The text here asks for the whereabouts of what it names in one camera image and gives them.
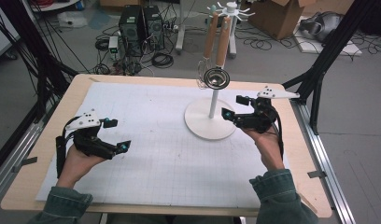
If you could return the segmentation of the white stand legs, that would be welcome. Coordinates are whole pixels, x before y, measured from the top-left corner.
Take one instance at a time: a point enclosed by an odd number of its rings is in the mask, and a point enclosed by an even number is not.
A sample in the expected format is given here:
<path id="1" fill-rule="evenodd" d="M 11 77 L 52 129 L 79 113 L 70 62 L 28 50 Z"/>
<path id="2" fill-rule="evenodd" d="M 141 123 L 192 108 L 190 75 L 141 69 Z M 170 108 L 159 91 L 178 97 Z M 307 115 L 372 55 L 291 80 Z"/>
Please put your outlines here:
<path id="1" fill-rule="evenodd" d="M 180 54 L 183 49 L 184 36 L 185 36 L 185 16 L 184 16 L 184 6 L 183 2 L 185 0 L 179 0 L 179 25 L 176 39 L 176 53 Z M 241 0 L 234 0 L 233 2 L 227 3 L 225 7 L 222 7 L 223 10 L 229 11 L 231 13 L 232 25 L 231 32 L 229 36 L 229 45 L 228 53 L 231 59 L 236 57 L 236 43 L 235 43 L 235 28 L 236 24 L 239 22 L 239 19 L 235 17 L 240 10 Z"/>

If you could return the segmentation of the grey bag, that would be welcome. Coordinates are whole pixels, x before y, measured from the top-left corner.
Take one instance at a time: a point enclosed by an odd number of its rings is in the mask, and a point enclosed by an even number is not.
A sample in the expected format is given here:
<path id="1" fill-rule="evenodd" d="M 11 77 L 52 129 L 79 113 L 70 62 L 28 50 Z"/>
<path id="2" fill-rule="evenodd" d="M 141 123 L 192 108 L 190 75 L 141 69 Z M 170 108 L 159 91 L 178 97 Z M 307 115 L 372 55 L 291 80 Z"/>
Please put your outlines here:
<path id="1" fill-rule="evenodd" d="M 299 30 L 306 31 L 317 41 L 323 43 L 338 27 L 343 17 L 343 15 L 331 11 L 317 12 L 314 16 L 301 20 Z"/>

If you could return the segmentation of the whisk with mint green handle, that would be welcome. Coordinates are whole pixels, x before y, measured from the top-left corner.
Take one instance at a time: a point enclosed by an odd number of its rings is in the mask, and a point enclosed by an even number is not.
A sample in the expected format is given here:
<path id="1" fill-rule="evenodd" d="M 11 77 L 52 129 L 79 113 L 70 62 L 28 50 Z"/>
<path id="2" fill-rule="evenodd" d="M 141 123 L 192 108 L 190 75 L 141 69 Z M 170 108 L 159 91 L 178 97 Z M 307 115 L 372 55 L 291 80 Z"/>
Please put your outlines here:
<path id="1" fill-rule="evenodd" d="M 212 15 L 213 12 L 216 12 L 217 7 L 216 7 L 215 5 L 212 5 L 211 7 L 208 7 L 207 9 L 209 10 L 209 15 L 208 15 L 208 17 L 207 17 L 207 19 L 206 19 L 206 25 L 207 25 L 207 28 L 208 28 L 209 17 Z M 201 88 L 201 87 L 199 86 L 198 79 L 199 79 L 199 74 L 198 74 L 198 77 L 197 77 L 197 79 L 196 79 L 196 81 L 197 81 L 197 85 L 198 85 L 198 87 L 199 87 L 200 89 L 205 89 L 205 88 L 206 88 L 206 85 L 205 85 L 204 88 Z"/>

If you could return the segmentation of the white round table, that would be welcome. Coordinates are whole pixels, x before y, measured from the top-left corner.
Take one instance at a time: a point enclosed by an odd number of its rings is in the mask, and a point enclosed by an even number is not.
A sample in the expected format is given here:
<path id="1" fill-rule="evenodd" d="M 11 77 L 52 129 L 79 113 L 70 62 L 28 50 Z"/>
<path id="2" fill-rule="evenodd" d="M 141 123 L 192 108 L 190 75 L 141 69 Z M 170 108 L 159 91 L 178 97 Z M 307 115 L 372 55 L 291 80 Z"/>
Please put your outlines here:
<path id="1" fill-rule="evenodd" d="M 37 12 L 38 10 L 40 10 L 40 11 L 52 11 L 52 10 L 57 10 L 57 9 L 61 9 L 64 7 L 73 6 L 78 1 L 79 0 L 67 0 L 64 2 L 60 2 L 59 0 L 52 0 L 51 4 L 42 5 L 42 6 L 31 3 L 30 8 L 34 12 Z"/>

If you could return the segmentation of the person's left hand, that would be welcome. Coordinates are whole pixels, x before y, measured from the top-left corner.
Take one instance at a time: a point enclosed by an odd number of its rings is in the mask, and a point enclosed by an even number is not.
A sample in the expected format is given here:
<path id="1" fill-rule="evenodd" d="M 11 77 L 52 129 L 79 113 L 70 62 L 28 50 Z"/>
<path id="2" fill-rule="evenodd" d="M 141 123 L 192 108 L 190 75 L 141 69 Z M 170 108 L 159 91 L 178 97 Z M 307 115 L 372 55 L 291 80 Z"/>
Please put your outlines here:
<path id="1" fill-rule="evenodd" d="M 71 146 L 68 150 L 64 167 L 56 186 L 72 189 L 95 165 L 103 161 L 105 161 L 104 158 L 94 155 L 87 156 L 75 146 Z"/>

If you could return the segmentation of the small white power box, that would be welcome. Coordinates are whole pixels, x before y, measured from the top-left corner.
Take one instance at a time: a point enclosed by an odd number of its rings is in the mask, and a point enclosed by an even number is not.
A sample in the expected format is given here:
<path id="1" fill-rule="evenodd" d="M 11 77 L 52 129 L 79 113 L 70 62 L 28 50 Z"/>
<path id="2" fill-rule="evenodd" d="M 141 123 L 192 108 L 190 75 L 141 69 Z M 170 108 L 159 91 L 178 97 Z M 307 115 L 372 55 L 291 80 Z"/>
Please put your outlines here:
<path id="1" fill-rule="evenodd" d="M 117 53 L 119 51 L 119 38 L 117 36 L 111 36 L 108 42 L 108 49 L 111 53 Z"/>

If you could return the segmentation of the metal scoop with wooden handle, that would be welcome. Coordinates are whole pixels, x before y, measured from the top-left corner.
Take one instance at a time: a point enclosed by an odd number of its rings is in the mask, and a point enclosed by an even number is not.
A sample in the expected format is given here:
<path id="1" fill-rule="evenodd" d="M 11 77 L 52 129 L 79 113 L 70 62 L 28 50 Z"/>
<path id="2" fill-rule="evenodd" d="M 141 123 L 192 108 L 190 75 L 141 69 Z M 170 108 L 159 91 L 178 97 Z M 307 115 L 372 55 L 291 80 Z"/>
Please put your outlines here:
<path id="1" fill-rule="evenodd" d="M 224 17 L 221 22 L 216 66 L 205 72 L 205 85 L 213 90 L 222 90 L 230 83 L 230 75 L 224 70 L 229 44 L 231 18 Z"/>

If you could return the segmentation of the white utensil rack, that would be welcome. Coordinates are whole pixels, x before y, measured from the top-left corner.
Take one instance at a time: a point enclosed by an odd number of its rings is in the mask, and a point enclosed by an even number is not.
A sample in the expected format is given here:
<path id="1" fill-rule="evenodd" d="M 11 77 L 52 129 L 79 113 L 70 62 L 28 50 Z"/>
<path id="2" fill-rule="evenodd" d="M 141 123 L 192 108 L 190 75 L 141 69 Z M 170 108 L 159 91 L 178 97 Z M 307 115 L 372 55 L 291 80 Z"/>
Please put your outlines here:
<path id="1" fill-rule="evenodd" d="M 231 13 L 229 11 L 222 9 L 222 7 L 225 6 L 222 6 L 220 2 L 218 2 L 218 5 L 216 6 L 216 12 L 218 13 L 219 17 L 214 46 L 210 57 L 210 68 L 216 66 L 216 55 L 219 44 L 219 34 L 222 19 L 224 17 L 231 17 Z M 244 10 L 240 8 L 238 14 L 236 14 L 235 17 L 237 17 L 240 21 L 240 15 L 246 17 L 251 16 L 251 14 L 247 14 L 247 12 L 248 8 Z M 212 91 L 212 96 L 209 98 L 198 99 L 190 103 L 184 113 L 185 123 L 189 130 L 198 137 L 206 140 L 221 140 L 230 136 L 235 130 L 235 127 L 225 121 L 220 114 L 221 108 L 225 107 L 232 109 L 232 107 L 219 99 L 219 92 L 221 90 L 213 90 L 207 86 L 202 90 L 207 89 Z"/>

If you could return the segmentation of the clear plastic bag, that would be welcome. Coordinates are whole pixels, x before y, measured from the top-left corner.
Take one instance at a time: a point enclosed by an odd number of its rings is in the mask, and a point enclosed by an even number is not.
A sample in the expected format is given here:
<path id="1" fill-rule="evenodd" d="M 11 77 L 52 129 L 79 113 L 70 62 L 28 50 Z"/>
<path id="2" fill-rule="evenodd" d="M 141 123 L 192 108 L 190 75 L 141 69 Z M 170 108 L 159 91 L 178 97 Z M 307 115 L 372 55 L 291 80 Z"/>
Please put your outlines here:
<path id="1" fill-rule="evenodd" d="M 80 11 L 66 11 L 57 15 L 62 27 L 80 28 L 87 25 L 87 20 Z"/>

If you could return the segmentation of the aluminium rail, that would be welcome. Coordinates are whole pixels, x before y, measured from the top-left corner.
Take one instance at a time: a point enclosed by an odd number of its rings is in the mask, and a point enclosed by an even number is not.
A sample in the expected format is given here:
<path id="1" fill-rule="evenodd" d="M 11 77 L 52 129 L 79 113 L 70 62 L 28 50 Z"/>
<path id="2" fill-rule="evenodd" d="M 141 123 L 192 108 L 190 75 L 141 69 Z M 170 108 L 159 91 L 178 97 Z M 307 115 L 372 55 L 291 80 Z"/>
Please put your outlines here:
<path id="1" fill-rule="evenodd" d="M 311 152 L 311 159 L 316 167 L 314 171 L 324 171 L 327 175 L 324 178 L 316 178 L 322 182 L 323 188 L 326 190 L 330 209 L 339 218 L 341 224 L 356 224 L 322 140 L 318 134 L 314 133 L 309 124 L 311 114 L 307 106 L 300 105 L 295 100 L 291 100 L 290 103 L 301 128 L 304 130 L 306 143 L 309 145 Z"/>
<path id="2" fill-rule="evenodd" d="M 12 167 L 27 159 L 56 106 L 57 103 L 48 103 L 46 111 L 39 118 L 36 115 L 37 105 L 34 105 L 1 148 L 0 197 L 4 194 L 4 190 L 8 188 L 12 177 L 16 174 L 12 173 Z"/>

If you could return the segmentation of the slim black computer tower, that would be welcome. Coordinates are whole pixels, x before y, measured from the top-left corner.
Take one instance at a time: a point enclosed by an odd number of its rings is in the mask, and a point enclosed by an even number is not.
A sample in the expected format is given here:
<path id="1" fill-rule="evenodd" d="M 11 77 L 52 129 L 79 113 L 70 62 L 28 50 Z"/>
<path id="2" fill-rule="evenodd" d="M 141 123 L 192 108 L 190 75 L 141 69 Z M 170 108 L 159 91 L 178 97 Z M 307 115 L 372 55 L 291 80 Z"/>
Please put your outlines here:
<path id="1" fill-rule="evenodd" d="M 149 47 L 152 50 L 164 48 L 162 16 L 157 6 L 144 6 L 144 18 Z"/>

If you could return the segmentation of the large black computer tower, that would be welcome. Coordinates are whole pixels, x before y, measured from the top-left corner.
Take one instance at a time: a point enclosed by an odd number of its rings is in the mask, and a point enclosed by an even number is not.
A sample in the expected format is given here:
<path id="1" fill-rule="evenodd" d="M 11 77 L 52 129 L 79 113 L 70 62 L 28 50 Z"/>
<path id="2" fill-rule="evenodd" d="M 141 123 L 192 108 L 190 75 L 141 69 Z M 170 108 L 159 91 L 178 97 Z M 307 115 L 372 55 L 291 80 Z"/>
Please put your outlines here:
<path id="1" fill-rule="evenodd" d="M 142 7 L 126 5 L 120 15 L 120 35 L 127 56 L 140 57 L 142 41 L 145 37 Z"/>

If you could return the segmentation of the mesh strainer with wooden handle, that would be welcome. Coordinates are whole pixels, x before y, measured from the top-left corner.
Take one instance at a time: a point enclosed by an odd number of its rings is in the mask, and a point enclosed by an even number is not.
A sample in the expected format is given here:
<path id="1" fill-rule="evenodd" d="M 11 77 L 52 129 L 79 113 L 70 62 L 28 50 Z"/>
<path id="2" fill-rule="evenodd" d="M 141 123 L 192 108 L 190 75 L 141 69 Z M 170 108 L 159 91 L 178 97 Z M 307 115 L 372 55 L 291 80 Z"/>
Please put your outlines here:
<path id="1" fill-rule="evenodd" d="M 198 63 L 198 74 L 199 74 L 198 83 L 201 88 L 205 87 L 204 75 L 211 65 L 210 57 L 211 57 L 211 53 L 214 46 L 218 17 L 219 15 L 217 12 L 213 12 L 212 15 L 209 17 L 203 59 Z"/>

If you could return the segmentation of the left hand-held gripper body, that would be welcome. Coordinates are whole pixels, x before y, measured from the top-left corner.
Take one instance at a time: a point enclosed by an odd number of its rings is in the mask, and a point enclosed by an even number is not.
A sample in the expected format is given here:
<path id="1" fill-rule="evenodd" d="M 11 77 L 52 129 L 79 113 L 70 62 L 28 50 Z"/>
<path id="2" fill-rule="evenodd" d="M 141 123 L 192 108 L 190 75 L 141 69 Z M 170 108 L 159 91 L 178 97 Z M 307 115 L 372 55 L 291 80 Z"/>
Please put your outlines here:
<path id="1" fill-rule="evenodd" d="M 70 132 L 67 139 L 73 137 L 74 145 L 84 154 L 111 160 L 117 154 L 116 146 L 98 137 L 98 132 L 104 128 L 102 120 L 92 109 L 70 119 L 63 127 L 63 134 Z"/>

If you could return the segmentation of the white grid mat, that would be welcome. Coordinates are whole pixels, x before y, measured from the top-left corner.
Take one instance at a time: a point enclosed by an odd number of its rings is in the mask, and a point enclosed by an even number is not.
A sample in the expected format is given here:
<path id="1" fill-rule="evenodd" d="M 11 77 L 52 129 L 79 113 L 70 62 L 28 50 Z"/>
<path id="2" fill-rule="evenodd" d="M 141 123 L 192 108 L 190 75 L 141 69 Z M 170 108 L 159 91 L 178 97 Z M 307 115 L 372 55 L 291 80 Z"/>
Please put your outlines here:
<path id="1" fill-rule="evenodd" d="M 131 145 L 94 167 L 76 189 L 97 203 L 259 208 L 249 180 L 266 169 L 254 142 L 234 125 L 230 136 L 206 140 L 185 123 L 187 106 L 211 95 L 193 85 L 92 84 L 78 112 L 117 119 L 99 137 Z"/>

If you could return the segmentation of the person's right hand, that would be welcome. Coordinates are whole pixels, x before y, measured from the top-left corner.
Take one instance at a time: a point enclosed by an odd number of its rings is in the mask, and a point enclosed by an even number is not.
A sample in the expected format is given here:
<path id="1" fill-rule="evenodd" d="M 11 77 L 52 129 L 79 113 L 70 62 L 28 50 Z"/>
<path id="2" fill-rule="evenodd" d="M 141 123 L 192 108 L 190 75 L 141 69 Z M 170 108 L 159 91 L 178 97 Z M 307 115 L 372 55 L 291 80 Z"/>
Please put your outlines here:
<path id="1" fill-rule="evenodd" d="M 254 129 L 243 129 L 256 145 L 261 153 L 261 162 L 268 171 L 281 170 L 285 168 L 282 161 L 278 137 L 273 128 L 265 133 L 258 133 Z"/>

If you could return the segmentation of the black metal frame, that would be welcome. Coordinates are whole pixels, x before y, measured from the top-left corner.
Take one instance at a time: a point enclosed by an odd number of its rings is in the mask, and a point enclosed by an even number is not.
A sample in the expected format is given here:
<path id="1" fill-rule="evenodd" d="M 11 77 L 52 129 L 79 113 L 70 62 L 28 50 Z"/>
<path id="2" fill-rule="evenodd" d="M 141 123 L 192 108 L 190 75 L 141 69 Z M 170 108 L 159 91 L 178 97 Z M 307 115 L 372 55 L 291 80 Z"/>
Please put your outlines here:
<path id="1" fill-rule="evenodd" d="M 285 89 L 299 84 L 296 91 L 300 94 L 297 99 L 299 105 L 305 105 L 307 98 L 313 94 L 309 126 L 314 134 L 318 134 L 318 111 L 323 78 L 360 25 L 373 15 L 373 11 L 380 5 L 381 0 L 354 0 L 312 66 L 303 74 L 283 83 Z"/>
<path id="2" fill-rule="evenodd" d="M 51 96 L 62 97 L 70 82 L 64 74 L 75 77 L 78 72 L 57 60 L 37 31 L 22 0 L 0 0 L 0 8 L 18 33 L 33 60 L 21 53 L 21 46 L 14 40 L 8 28 L 0 22 L 0 31 L 21 55 L 28 72 L 37 79 L 37 101 L 34 106 L 35 118 L 42 119 L 46 114 L 47 101 Z"/>

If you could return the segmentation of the open cardboard box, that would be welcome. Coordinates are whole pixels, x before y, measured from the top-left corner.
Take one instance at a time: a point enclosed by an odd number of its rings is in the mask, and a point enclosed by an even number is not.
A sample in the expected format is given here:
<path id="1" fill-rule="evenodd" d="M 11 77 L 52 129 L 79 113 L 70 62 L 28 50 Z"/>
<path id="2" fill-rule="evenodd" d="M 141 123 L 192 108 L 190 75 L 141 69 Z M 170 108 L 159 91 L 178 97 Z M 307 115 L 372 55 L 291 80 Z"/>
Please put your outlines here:
<path id="1" fill-rule="evenodd" d="M 293 34 L 305 7 L 317 0 L 255 0 L 248 22 L 276 40 Z"/>

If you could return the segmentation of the white flat board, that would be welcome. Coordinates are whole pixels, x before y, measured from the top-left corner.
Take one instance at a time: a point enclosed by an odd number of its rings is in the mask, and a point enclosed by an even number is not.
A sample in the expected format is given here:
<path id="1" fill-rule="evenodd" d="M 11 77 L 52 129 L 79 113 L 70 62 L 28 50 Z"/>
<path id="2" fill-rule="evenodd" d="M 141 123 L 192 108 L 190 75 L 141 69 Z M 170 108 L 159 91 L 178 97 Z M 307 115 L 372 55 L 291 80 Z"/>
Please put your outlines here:
<path id="1" fill-rule="evenodd" d="M 299 22 L 293 30 L 293 38 L 300 52 L 319 54 L 323 50 L 322 44 L 308 34 L 307 31 L 301 31 L 299 29 Z M 362 51 L 352 41 L 348 41 L 346 46 L 341 51 L 341 55 L 343 56 L 360 56 L 361 54 Z"/>

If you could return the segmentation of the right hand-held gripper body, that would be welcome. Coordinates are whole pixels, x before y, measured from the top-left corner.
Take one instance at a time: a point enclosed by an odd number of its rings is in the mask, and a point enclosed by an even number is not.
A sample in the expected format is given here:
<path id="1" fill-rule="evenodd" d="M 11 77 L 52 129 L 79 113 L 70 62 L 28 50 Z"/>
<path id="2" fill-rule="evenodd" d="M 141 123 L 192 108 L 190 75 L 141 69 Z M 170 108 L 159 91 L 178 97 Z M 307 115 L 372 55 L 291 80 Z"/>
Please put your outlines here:
<path id="1" fill-rule="evenodd" d="M 234 125 L 238 128 L 253 128 L 258 133 L 264 133 L 278 119 L 278 113 L 272 106 L 271 100 L 299 97 L 299 93 L 272 89 L 266 86 L 254 98 L 256 100 L 256 103 L 252 105 L 254 111 L 250 114 L 235 114 Z"/>

